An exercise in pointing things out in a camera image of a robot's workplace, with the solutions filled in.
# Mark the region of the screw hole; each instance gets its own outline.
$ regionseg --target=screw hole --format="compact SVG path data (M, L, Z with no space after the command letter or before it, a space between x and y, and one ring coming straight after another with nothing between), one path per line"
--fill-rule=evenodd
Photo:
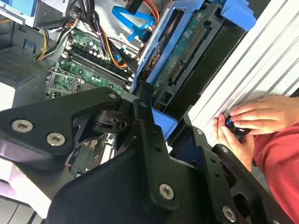
M159 153L162 152L162 149L159 148L158 146L155 147L155 150L156 150L157 152L159 152Z
M26 123L19 123L18 124L18 128L28 128L28 124L26 124Z
M151 131L151 134L155 137L157 136L157 132L155 132L155 131Z
M53 141L56 141L56 142L59 142L59 141L60 141L60 137L58 137L58 136L53 136L53 137L52 137L52 140L53 140Z
M220 178L220 174L219 173L215 172L214 174L215 174L216 177Z
M127 126L127 123L125 121L121 121L116 125L117 129L123 129L126 126Z
M112 99L116 99L117 98L117 96L115 94L113 94L113 93L109 93L108 96L111 97Z
M232 214L230 211L227 211L227 215L228 215L228 217L230 217L230 218L233 217L233 214Z

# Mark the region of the green circuit board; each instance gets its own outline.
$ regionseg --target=green circuit board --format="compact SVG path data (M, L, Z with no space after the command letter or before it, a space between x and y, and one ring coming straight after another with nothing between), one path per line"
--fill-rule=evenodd
M75 46L83 51L103 55L101 43L91 35L86 34L78 29L73 30L72 39L69 40L72 46Z
M190 59L206 31L203 22L205 21L204 17L205 11L199 10L190 19L189 24L152 85L153 96L158 93L159 86L163 85L165 81L170 80L174 82L182 71L184 63Z
M68 62L67 60L61 59L59 62L59 66L62 70L68 71L69 73L82 77L85 83L82 84L80 91L85 90L85 85L89 84L93 85L94 87L109 87L120 95L122 95L125 92L122 86L119 86L73 62Z
M71 93L76 84L76 80L74 77L55 75L52 88Z

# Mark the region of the expansion slot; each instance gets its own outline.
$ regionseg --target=expansion slot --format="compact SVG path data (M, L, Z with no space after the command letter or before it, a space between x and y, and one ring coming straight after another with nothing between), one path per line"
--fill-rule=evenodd
M97 67L100 70L105 70L107 73L110 73L112 76L115 76L116 78L126 81L126 78L123 76L118 75L120 71L116 70L115 68L111 67L110 64L107 64L104 61L101 61L100 59L94 59L89 54L82 52L79 49L73 48L69 50L71 52L72 59L75 57L80 61L84 61L86 64L91 64L93 67Z
M104 72L104 71L106 71L105 69L103 69L102 67L100 67L94 63L91 63L90 61L86 60L85 58L82 58L77 55L73 55L71 57L71 62L73 62L79 66L82 66L83 68L90 70L95 74L99 74L101 77L103 77L117 85L120 85L120 86L125 85L126 79L124 79L123 77L115 77L115 76L107 74L106 72Z

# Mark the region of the cable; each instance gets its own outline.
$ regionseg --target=cable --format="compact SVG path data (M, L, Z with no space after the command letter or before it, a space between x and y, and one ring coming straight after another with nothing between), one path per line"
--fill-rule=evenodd
M34 219L36 218L36 215L37 215L37 212L36 211L33 211L29 221L27 222L27 224L32 224Z
M6 22L12 22L12 20L11 19L0 20L0 24L6 23Z
M53 54L54 52L56 52L58 50L58 48L60 47L60 45L63 43L64 39L66 38L66 36L75 28L75 26L77 25L79 19L75 19L75 23L69 27L68 29L64 30L61 32L56 44L50 49L48 50L42 57L40 57L39 60L44 59L45 57Z
M41 53L39 53L39 55L36 56L37 60L41 60L42 57L45 55L45 53L47 51L48 43L49 43L48 31L43 29L42 32L43 32L43 36L44 36L43 49L42 49Z
M11 215L11 217L10 217L9 221L7 222L7 224L9 224L10 221L13 219L13 217L14 217L14 215L15 215L15 212L17 211L19 205L20 205L20 204L18 204L17 207L15 208L15 210L14 210L13 214Z

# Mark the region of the hand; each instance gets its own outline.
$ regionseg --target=hand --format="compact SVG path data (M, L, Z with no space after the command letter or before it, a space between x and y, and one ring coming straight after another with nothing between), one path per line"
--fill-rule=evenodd
M213 138L216 143L220 143L228 147L249 170L249 172L251 172L251 162L254 152L253 135L247 135L246 142L242 145L225 126L225 116L221 114L219 119L213 119Z
M299 122L299 98L265 97L237 106L230 115L236 127L250 128L252 135L279 132Z

